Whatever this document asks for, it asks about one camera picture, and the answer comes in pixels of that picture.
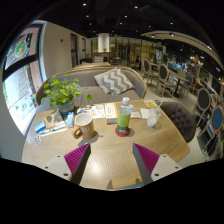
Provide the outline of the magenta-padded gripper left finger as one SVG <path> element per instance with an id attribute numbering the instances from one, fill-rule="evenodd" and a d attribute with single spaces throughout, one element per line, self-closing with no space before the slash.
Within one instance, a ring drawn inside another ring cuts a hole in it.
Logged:
<path id="1" fill-rule="evenodd" d="M 66 155 L 57 154 L 43 166 L 43 169 L 79 185 L 90 154 L 91 146 L 87 143 Z"/>

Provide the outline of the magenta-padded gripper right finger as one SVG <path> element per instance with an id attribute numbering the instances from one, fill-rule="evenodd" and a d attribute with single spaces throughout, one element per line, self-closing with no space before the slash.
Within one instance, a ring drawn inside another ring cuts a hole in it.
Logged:
<path id="1" fill-rule="evenodd" d="M 144 185 L 181 170 L 181 167 L 167 154 L 158 155 L 136 143 L 133 144 L 132 152 Z"/>

